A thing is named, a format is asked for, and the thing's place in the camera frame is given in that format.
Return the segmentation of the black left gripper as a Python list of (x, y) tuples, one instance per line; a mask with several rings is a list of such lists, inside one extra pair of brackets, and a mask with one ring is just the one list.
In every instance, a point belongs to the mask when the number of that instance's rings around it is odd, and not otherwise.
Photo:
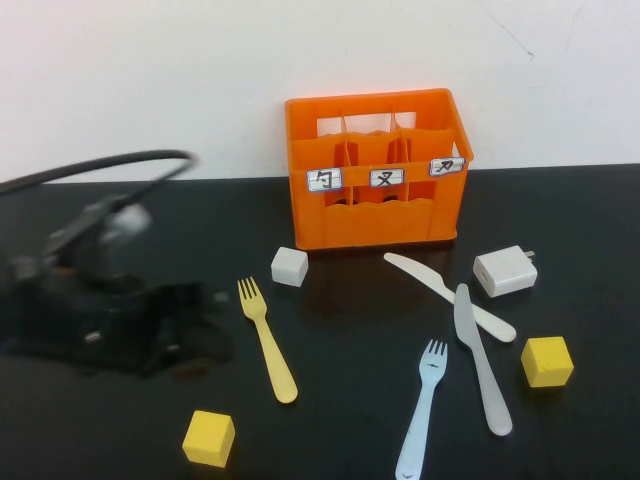
[(150, 320), (185, 314), (212, 320), (228, 293), (203, 282), (150, 291), (132, 275), (84, 280), (70, 268), (19, 256), (1, 260), (1, 353), (97, 370), (189, 374), (234, 356), (231, 336), (215, 325), (163, 327), (150, 343)]

